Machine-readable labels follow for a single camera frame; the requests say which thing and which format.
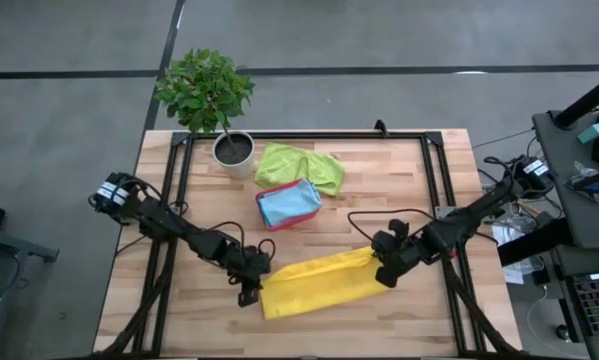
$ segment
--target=wooden table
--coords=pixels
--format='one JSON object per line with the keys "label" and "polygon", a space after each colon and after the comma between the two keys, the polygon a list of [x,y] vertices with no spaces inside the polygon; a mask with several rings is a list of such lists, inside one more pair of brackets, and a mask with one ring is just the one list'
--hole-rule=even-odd
{"label": "wooden table", "polygon": [[[474,156],[466,130],[443,130],[446,155],[459,205],[481,195]],[[160,188],[171,132],[146,133],[136,175]],[[246,243],[271,237],[277,243],[273,272],[287,264],[368,245],[352,229],[346,214],[354,210],[418,208],[430,211],[430,200],[418,141],[293,140],[283,143],[335,155],[346,168],[341,193],[323,196],[323,208],[312,220],[279,232],[268,232],[254,201],[261,189],[252,179],[228,178],[214,161],[211,141],[196,141],[193,150],[185,218],[199,227],[225,220],[242,224]],[[256,144],[261,156],[265,141]],[[177,174],[172,193],[176,193]],[[436,175],[438,187],[441,177]],[[402,214],[415,229],[422,215]],[[386,229],[389,216],[359,217],[366,232]],[[229,227],[223,229],[238,238]],[[139,237],[136,228],[121,234],[119,246]],[[95,349],[105,348],[136,310],[146,271],[150,241],[120,255],[114,264],[97,333]],[[480,237],[468,242],[468,255],[479,305],[513,346],[520,340],[495,245]],[[443,356],[455,355],[441,265],[419,265],[399,279],[397,288],[351,303],[266,321],[260,304],[237,306],[238,286],[225,272],[196,258],[179,244],[164,331],[162,356],[297,357],[297,356]],[[474,348],[468,316],[463,323]],[[152,322],[147,336],[151,337]]]}

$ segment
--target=white plant pot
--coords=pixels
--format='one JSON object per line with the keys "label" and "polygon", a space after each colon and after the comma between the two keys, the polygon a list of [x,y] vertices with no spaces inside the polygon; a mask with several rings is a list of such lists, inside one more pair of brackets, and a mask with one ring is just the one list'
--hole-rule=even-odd
{"label": "white plant pot", "polygon": [[217,148],[217,144],[219,144],[221,139],[226,137],[226,134],[223,133],[223,134],[219,135],[219,137],[217,137],[217,139],[215,140],[215,143],[212,144],[212,156],[215,158],[215,161],[217,161],[219,164],[221,164],[223,169],[228,173],[228,175],[231,178],[245,179],[245,178],[249,177],[250,175],[252,175],[252,173],[255,170],[255,142],[254,142],[254,140],[252,140],[252,137],[250,137],[250,135],[248,135],[248,133],[243,132],[243,131],[231,130],[230,134],[232,134],[232,135],[240,134],[240,135],[247,137],[248,140],[250,140],[250,143],[252,144],[252,151],[250,151],[250,155],[248,155],[248,157],[244,161],[242,161],[238,164],[224,164],[221,161],[219,161],[219,159],[217,159],[217,154],[215,153],[215,149]]}

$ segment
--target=gray floor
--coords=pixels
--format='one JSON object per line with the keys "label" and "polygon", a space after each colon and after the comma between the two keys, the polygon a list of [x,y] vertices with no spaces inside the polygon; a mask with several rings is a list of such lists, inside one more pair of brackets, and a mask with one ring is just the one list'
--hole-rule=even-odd
{"label": "gray floor", "polygon": [[[0,71],[156,69],[174,3],[0,1]],[[189,0],[175,57],[203,46],[249,67],[595,64],[599,0]],[[381,118],[392,128],[468,128],[477,144],[529,129],[533,113],[568,105],[599,82],[599,72],[254,82],[253,106],[237,128],[369,128]],[[30,284],[17,290],[0,358],[90,350],[119,229],[85,200],[109,172],[132,171],[153,83],[0,80],[6,229],[61,248],[56,264],[26,270]],[[160,112],[156,128],[177,127]],[[478,148],[475,156],[481,166],[486,155],[516,156],[531,137]],[[526,311],[541,291],[509,289],[524,348],[558,356],[527,330]],[[585,354],[582,345],[553,336],[551,327],[563,321],[554,301],[533,314],[544,341]]]}

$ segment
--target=soil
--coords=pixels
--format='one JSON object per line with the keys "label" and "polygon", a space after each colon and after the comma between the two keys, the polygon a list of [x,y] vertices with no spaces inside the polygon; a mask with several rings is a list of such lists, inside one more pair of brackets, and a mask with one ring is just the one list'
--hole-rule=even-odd
{"label": "soil", "polygon": [[230,138],[235,145],[234,148],[230,145],[227,137],[219,141],[215,148],[215,156],[217,160],[227,165],[239,164],[246,160],[252,152],[252,143],[250,139],[241,134],[231,134]]}

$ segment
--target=green cloth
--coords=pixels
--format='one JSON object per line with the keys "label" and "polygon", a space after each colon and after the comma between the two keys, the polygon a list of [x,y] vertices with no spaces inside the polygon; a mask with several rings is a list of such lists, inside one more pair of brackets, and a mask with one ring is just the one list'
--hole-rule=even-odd
{"label": "green cloth", "polygon": [[335,196],[341,189],[344,167],[332,156],[293,146],[268,143],[261,156],[255,183],[264,189],[306,178],[319,192]]}

